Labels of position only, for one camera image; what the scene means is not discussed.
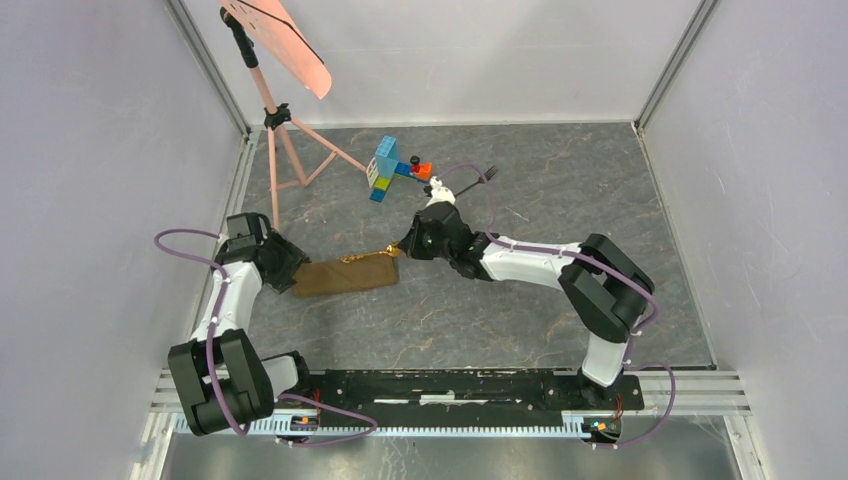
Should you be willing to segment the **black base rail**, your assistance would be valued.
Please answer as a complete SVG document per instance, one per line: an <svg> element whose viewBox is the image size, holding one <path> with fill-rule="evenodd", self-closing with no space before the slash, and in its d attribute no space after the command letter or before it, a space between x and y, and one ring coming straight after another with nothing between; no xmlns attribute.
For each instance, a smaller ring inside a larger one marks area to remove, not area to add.
<svg viewBox="0 0 848 480"><path fill-rule="evenodd" d="M382 428L554 427L564 411L600 416L640 411L639 379L621 374L609 387L577 371L554 369L324 370L307 374L289 399L266 412L319 402L318 422Z"/></svg>

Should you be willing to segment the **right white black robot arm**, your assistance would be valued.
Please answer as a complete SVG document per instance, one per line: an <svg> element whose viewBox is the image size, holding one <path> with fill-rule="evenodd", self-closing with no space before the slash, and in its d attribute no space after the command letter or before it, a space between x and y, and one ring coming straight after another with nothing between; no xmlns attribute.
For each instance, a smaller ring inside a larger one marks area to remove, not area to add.
<svg viewBox="0 0 848 480"><path fill-rule="evenodd" d="M521 242L474 231L455 205L436 202L415 214L398 247L415 260L443 259L467 279L524 282L564 293L589 331L577 392L591 408L617 396L630 339L659 311L653 281L601 234L560 245Z"/></svg>

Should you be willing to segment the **black fork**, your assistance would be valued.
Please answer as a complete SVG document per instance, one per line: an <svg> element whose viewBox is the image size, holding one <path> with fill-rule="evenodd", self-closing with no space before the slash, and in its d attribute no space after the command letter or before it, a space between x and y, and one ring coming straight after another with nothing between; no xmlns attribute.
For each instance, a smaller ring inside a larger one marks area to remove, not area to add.
<svg viewBox="0 0 848 480"><path fill-rule="evenodd" d="M499 171L499 168L497 166L489 167L483 174L479 175L478 178L473 183L471 183L470 185L468 185L468 186L462 188L461 190L455 192L454 195L456 197L459 197L459 196L465 194L466 192L468 192L469 190L473 189L474 187L476 187L478 185L484 185L484 184L488 183L490 180L492 180L496 176L498 171Z"/></svg>

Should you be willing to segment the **gold spoon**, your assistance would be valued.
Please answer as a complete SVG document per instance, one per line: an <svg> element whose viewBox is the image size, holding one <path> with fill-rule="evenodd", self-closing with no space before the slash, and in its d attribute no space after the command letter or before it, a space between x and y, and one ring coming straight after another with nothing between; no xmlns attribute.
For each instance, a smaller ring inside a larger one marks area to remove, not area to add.
<svg viewBox="0 0 848 480"><path fill-rule="evenodd" d="M403 252L402 249L399 248L398 244L392 243L392 244L388 245L387 247L385 247L381 250L344 256L340 259L340 261L343 262L343 263L349 264L349 263L352 263L352 262L355 262L355 261L358 261L358 260L362 260L362 259L374 257L374 256L387 256L387 257L391 257L391 258L396 258L396 257L399 257L403 254L404 254L404 252Z"/></svg>

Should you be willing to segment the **colourful toy block structure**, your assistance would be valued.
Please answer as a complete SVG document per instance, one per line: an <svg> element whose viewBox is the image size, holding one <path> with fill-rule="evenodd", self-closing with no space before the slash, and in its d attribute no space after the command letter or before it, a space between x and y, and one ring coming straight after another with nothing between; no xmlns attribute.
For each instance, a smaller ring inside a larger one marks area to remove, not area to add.
<svg viewBox="0 0 848 480"><path fill-rule="evenodd" d="M397 139L385 135L378 144L374 156L366 166L366 178L370 188L369 199L381 203L392 180L401 176L427 184L432 176L433 167L413 155L408 162L400 159Z"/></svg>

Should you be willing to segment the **brown cloth napkin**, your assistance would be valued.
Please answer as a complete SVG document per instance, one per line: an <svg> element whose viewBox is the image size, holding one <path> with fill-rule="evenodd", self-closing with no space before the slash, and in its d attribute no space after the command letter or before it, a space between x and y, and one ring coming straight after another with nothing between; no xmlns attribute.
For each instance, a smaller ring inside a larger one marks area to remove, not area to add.
<svg viewBox="0 0 848 480"><path fill-rule="evenodd" d="M395 259L374 256L349 264L340 259L302 265L291 288L297 298L368 291L398 283Z"/></svg>

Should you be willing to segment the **pink music stand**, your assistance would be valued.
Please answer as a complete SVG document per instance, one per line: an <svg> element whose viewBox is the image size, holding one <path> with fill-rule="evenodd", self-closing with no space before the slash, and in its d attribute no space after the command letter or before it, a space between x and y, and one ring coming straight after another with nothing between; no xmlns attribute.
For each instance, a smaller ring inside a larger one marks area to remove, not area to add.
<svg viewBox="0 0 848 480"><path fill-rule="evenodd" d="M335 160L364 173L366 166L308 126L292 110L293 99L324 99L333 78L324 60L279 1L223 1L220 18L230 30L240 57L262 101L267 134L272 223L280 227L279 193L306 187ZM293 128L317 142L327 157L312 170L304 167Z"/></svg>

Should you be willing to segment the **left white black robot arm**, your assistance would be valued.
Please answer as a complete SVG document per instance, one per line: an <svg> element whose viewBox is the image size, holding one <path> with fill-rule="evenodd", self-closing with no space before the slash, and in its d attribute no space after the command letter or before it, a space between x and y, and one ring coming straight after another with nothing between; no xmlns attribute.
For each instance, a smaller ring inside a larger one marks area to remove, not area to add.
<svg viewBox="0 0 848 480"><path fill-rule="evenodd" d="M248 337L254 302L268 287L292 288L309 258L261 213L226 220L221 246L208 261L213 287L190 339L173 346L168 368L190 431L205 436L224 430L238 435L272 415L279 397L290 407L314 394L303 357L296 351L261 359Z"/></svg>

